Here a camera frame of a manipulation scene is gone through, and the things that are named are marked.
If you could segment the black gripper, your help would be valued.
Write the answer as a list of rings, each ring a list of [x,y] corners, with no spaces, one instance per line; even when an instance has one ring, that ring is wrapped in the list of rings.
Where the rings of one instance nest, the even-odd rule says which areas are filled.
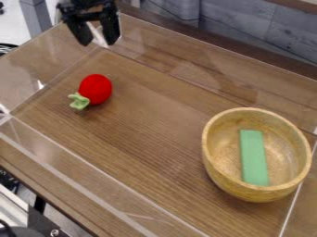
[[[77,42],[86,46],[92,32],[85,21],[100,20],[108,45],[120,37],[119,11],[115,0],[58,0],[56,9]]]

